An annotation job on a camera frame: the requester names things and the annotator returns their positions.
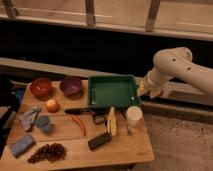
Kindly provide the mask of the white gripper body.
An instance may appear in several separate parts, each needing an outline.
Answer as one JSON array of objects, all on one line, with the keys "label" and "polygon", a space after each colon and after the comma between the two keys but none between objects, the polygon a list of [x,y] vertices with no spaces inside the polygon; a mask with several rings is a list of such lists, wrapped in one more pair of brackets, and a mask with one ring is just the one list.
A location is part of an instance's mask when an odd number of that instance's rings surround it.
[{"label": "white gripper body", "polygon": [[148,76],[146,76],[139,84],[137,89],[137,95],[148,95],[151,99],[159,96],[162,93],[162,89],[157,87]]}]

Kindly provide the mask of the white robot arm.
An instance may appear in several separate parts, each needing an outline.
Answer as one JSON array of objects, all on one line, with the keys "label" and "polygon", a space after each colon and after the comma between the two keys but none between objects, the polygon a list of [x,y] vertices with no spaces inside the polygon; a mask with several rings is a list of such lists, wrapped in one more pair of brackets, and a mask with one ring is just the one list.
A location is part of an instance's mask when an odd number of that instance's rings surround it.
[{"label": "white robot arm", "polygon": [[153,57],[153,68],[139,84],[137,95],[149,94],[155,98],[171,79],[178,78],[213,96],[213,69],[197,65],[192,59],[192,52],[186,47],[158,51]]}]

